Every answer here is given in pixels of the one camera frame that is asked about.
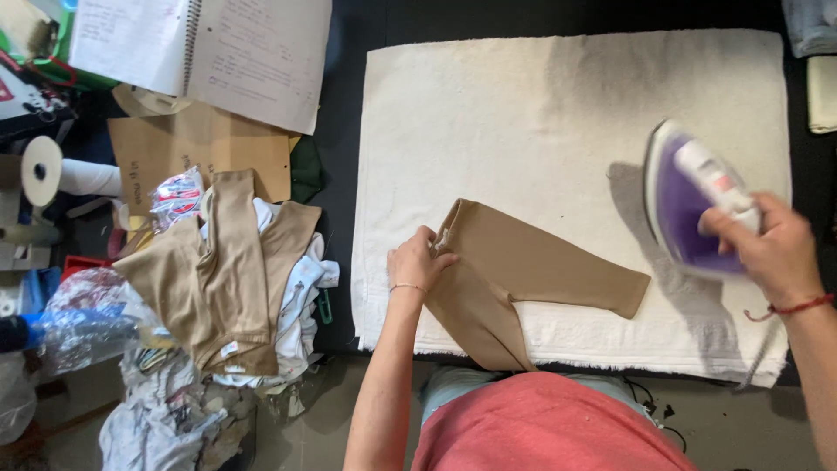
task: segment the beige pants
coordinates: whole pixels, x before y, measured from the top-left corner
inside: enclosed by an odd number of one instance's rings
[[[282,295],[321,209],[285,202],[259,234],[253,185],[252,170],[215,173],[205,243],[187,218],[114,264],[201,370],[278,374]]]
[[[457,199],[431,255],[460,261],[425,300],[431,313],[487,370],[536,370],[526,354],[514,301],[608,309],[632,318],[650,277],[480,203]]]

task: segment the black table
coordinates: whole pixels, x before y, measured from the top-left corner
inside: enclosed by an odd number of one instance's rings
[[[336,63],[326,71],[315,140],[326,171],[327,187],[311,204],[325,211],[319,231],[329,239],[326,258],[340,263],[340,287],[332,289],[334,322],[322,325],[318,351],[333,355],[368,355],[357,350],[349,293],[352,235],[357,194],[357,155],[366,53],[409,43],[518,36],[571,36],[690,28],[754,28],[785,38],[784,71],[788,87],[788,128],[793,166],[793,206],[811,221],[818,239],[820,270],[826,289],[837,289],[837,246],[830,239],[834,214],[834,168],[837,134],[815,136],[808,131],[806,63],[787,46],[779,0],[334,0],[335,28],[330,48],[339,48]],[[419,355],[417,360],[475,365],[453,355]],[[545,365],[554,371],[606,371]],[[629,375],[661,375],[627,370]],[[798,385],[793,360],[779,384]]]

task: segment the hand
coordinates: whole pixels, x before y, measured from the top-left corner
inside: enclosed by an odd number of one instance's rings
[[[389,251],[387,271],[390,287],[407,283],[427,291],[433,288],[442,270],[459,260],[459,257],[452,253],[431,259],[429,245],[435,239],[436,233],[428,226],[422,225],[414,236],[398,247],[398,250]]]
[[[773,194],[752,197],[763,213],[762,235],[716,208],[703,213],[701,223],[721,237],[720,251],[738,250],[747,274],[776,308],[792,308],[823,296],[808,221]]]

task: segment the purple iron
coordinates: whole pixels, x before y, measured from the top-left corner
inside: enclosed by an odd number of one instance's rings
[[[719,254],[718,238],[703,235],[698,223],[717,206],[759,232],[761,211],[735,171],[672,121],[651,133],[644,199],[654,238],[685,271],[710,278],[744,273],[738,254]]]

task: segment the notebook page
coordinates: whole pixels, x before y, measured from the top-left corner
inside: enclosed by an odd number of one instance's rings
[[[312,134],[331,0],[203,2],[188,96]]]
[[[188,5],[188,0],[79,0],[69,64],[181,95]]]

